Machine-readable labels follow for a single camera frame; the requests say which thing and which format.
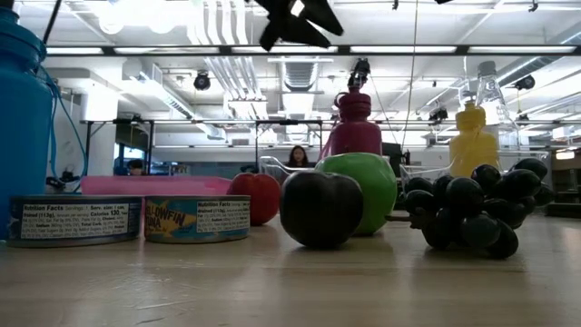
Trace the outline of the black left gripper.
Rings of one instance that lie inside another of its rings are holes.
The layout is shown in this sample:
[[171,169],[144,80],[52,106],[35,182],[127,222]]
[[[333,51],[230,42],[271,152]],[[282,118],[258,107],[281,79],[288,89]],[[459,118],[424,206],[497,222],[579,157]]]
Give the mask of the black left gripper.
[[264,28],[260,46],[265,51],[282,39],[283,23],[290,25],[293,43],[328,48],[329,35],[342,36],[344,29],[330,4],[330,0],[253,0],[269,14],[270,22]]

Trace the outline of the purple squeeze bottle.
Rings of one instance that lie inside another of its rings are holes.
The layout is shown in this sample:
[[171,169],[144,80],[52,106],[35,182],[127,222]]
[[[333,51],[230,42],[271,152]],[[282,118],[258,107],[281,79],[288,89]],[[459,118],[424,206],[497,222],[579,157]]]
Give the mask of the purple squeeze bottle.
[[330,130],[319,159],[346,153],[382,155],[380,128],[370,122],[371,99],[358,86],[336,95],[334,104],[339,108],[340,121]]

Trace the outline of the red toy tomato green top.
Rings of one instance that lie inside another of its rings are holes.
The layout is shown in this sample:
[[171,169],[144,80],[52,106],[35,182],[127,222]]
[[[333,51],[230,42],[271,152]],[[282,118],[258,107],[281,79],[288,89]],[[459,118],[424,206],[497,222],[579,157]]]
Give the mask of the red toy tomato green top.
[[269,222],[279,211],[281,186],[267,174],[239,173],[232,179],[227,194],[250,196],[251,226]]

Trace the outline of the green toy apple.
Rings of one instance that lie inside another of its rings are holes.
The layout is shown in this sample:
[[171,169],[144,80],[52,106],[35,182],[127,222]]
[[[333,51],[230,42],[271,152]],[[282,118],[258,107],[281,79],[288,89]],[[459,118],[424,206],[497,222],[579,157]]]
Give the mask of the green toy apple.
[[380,155],[347,153],[326,157],[315,169],[347,175],[356,180],[363,195],[362,220],[355,236],[371,236],[387,222],[398,198],[397,178],[389,163]]

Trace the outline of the clear plastic bottle white cap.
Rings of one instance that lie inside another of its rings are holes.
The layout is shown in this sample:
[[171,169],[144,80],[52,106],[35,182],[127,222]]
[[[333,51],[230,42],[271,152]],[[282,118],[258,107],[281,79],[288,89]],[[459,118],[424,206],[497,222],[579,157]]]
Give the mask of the clear plastic bottle white cap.
[[485,130],[493,134],[501,149],[520,146],[519,131],[506,105],[497,81],[496,63],[484,61],[478,65],[477,106],[486,114]]

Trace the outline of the yellow squeeze bottle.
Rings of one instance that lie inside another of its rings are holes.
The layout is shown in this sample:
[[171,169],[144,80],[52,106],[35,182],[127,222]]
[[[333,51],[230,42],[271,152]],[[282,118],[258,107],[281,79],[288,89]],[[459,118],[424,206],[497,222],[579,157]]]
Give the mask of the yellow squeeze bottle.
[[486,112],[474,100],[456,114],[458,135],[449,141],[449,171],[454,177],[470,177],[482,164],[498,168],[497,138],[485,130]]

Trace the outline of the clear plastic bin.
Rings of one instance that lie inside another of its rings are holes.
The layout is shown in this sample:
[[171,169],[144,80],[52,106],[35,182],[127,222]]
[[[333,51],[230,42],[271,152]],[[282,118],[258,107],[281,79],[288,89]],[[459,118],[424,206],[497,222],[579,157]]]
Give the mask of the clear plastic bin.
[[308,163],[305,167],[289,167],[273,156],[262,156],[259,158],[259,173],[267,174],[274,178],[279,185],[298,171],[313,170],[317,163]]
[[[528,158],[538,159],[549,172],[551,171],[550,152],[529,147],[500,149],[498,151],[499,170],[501,173],[506,173],[518,161]],[[415,149],[410,153],[410,165],[403,163],[400,166],[400,179],[403,185],[415,177],[433,182],[441,175],[449,174],[450,165],[447,147]]]

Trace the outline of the dark purple toy plum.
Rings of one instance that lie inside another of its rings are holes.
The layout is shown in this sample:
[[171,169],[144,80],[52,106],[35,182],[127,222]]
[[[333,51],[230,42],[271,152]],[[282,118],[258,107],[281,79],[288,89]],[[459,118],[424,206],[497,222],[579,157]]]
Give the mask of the dark purple toy plum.
[[359,227],[363,207],[359,183],[343,174],[299,171],[281,187],[282,228],[305,247],[340,247]]

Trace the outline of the pink plastic bin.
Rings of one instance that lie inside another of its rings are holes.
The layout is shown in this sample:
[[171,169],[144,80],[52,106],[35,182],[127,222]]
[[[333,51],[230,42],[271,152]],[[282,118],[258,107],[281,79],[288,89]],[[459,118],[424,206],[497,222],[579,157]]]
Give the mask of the pink plastic bin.
[[92,195],[225,195],[231,180],[215,176],[86,176],[82,194]]

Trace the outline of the tuna can blue label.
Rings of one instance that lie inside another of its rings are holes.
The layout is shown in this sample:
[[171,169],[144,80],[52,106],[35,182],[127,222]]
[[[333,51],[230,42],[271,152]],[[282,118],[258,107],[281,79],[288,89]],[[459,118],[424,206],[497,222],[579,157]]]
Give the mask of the tuna can blue label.
[[143,198],[130,195],[15,196],[6,244],[21,248],[131,241],[141,232]]
[[221,243],[248,236],[248,195],[165,195],[144,199],[144,237],[154,243]]

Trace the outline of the dark toy grape bunch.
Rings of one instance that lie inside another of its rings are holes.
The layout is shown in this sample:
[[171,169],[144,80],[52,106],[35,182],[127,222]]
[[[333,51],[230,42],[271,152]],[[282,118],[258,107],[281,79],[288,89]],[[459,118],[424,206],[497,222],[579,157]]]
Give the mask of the dark toy grape bunch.
[[482,164],[470,177],[450,172],[433,182],[415,177],[403,185],[409,214],[405,220],[434,249],[455,244],[506,259],[519,247],[516,229],[536,208],[554,200],[553,190],[543,182],[547,175],[541,161],[528,158],[506,173]]

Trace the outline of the blue squeeze bottle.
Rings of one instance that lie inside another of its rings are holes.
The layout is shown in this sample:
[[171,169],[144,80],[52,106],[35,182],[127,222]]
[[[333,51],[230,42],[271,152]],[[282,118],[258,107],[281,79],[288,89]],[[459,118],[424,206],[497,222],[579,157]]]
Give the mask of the blue squeeze bottle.
[[9,234],[10,199],[45,192],[55,105],[44,42],[18,19],[0,5],[0,241]]

